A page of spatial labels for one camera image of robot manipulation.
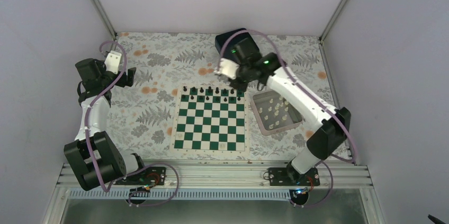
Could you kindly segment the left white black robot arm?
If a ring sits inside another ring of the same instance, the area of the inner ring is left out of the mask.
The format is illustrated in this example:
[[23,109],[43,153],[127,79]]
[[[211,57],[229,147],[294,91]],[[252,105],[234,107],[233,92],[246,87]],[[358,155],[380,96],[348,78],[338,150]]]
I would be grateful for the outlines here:
[[82,120],[74,141],[64,146],[64,155],[80,187],[85,191],[125,176],[133,184],[147,178],[141,157],[120,152],[106,132],[111,108],[111,88],[133,85],[135,68],[119,70],[120,54],[109,54],[104,61],[84,59],[75,67],[81,77],[77,86]]

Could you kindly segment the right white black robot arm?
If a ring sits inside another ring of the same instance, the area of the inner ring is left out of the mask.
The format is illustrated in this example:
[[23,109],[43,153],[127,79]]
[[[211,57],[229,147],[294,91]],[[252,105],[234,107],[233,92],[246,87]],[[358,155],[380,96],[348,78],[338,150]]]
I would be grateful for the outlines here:
[[229,48],[232,59],[220,58],[220,73],[226,75],[233,88],[245,91],[248,83],[258,81],[287,100],[313,130],[306,146],[286,167],[287,179],[300,185],[307,172],[330,157],[348,139],[351,113],[338,109],[311,91],[294,76],[276,53],[262,56],[248,38]]

